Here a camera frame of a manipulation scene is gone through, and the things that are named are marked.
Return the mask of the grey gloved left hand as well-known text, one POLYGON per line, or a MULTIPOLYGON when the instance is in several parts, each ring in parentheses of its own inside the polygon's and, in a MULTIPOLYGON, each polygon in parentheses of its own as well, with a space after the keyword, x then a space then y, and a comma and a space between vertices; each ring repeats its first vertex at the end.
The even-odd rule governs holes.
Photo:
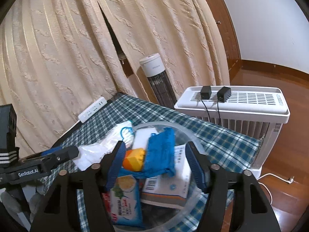
POLYGON ((1 190, 1 203, 19 223, 27 219, 31 224, 45 193, 44 185, 38 182, 14 185, 10 190, 8 188, 1 190))

